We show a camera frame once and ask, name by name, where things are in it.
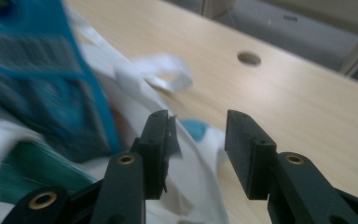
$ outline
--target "wooden table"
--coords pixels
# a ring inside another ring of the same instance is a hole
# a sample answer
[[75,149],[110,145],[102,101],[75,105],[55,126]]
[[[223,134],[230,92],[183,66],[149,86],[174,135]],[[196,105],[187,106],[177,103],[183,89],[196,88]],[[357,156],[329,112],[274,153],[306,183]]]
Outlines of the wooden table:
[[[188,62],[194,86],[163,94],[179,118],[225,130],[228,109],[245,112],[279,152],[303,154],[333,186],[358,196],[358,82],[161,1],[69,3],[129,58],[169,52]],[[239,62],[240,51],[261,64]],[[267,203],[246,199],[229,162],[219,182],[231,223],[270,223]]]

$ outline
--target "screw hole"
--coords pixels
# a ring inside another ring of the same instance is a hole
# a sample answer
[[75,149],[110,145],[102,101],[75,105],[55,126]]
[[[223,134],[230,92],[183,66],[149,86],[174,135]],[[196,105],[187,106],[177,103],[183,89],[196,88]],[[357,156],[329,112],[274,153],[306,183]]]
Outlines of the screw hole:
[[295,155],[289,155],[286,157],[286,160],[291,162],[292,164],[296,164],[296,165],[301,165],[304,163],[304,160],[301,159],[300,157],[298,156],[295,156]]
[[34,196],[33,199],[29,202],[28,206],[31,209],[39,210],[50,206],[56,200],[57,194],[53,191],[47,191]]
[[123,164],[123,165],[131,164],[134,161],[135,161],[135,158],[133,158],[133,156],[123,156],[118,159],[118,163]]

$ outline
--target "hole in table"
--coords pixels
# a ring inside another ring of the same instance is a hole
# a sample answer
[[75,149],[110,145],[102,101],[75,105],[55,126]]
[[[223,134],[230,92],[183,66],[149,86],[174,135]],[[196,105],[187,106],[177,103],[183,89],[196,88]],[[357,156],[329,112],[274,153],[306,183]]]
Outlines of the hole in table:
[[261,59],[255,53],[249,51],[241,51],[237,55],[238,60],[245,65],[258,66],[261,64]]

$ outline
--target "bag handle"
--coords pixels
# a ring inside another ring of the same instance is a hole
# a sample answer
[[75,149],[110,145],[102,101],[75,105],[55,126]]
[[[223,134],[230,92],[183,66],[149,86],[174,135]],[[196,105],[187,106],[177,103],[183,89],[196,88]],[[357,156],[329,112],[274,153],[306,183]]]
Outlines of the bag handle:
[[82,16],[71,8],[66,8],[72,27],[97,45],[108,51],[113,57],[115,70],[131,72],[135,77],[146,80],[149,85],[168,92],[179,92],[187,89],[193,83],[190,69],[186,63],[170,54],[159,54],[147,58],[128,60],[118,50],[112,47]]

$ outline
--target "white plastic bag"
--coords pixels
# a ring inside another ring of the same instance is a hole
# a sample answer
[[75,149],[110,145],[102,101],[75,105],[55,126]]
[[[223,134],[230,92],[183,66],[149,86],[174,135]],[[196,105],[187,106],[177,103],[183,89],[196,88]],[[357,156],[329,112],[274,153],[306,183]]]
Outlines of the white plastic bag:
[[[151,86],[169,92],[188,88],[192,77],[182,60],[164,54],[131,62],[76,12],[68,9],[67,13],[72,27],[95,44],[80,46],[83,57],[103,86],[109,104],[133,130],[132,135],[126,136],[129,141],[140,136],[151,113],[168,109],[170,116],[173,115]],[[167,73],[173,74],[174,78],[167,81],[159,77]],[[182,158],[170,158],[168,193],[163,194],[159,201],[146,202],[147,222],[228,223],[215,175],[221,144],[209,146],[211,150],[200,150],[180,122],[176,122],[176,127]]]

